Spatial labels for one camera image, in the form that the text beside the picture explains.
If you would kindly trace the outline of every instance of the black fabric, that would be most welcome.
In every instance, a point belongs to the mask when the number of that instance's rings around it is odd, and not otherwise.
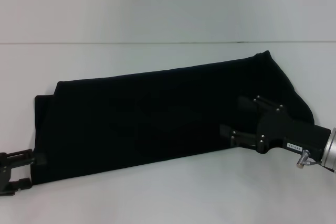
[[[257,117],[238,97],[283,103],[313,124],[268,51],[242,60],[127,76],[59,82],[37,96],[34,185],[229,148],[219,124],[255,132]]]

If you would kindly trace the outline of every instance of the white wall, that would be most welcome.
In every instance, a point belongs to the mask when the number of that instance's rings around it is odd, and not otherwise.
[[[0,0],[0,42],[336,40],[336,0]]]
[[[333,128],[335,1],[0,0],[0,151],[34,147],[33,99],[52,94],[60,80],[200,65],[265,50],[316,123]],[[0,198],[1,221],[334,223],[334,174],[319,166],[297,170],[297,159],[283,150],[259,155],[235,149],[64,180]],[[25,167],[13,170],[12,178],[28,175]]]

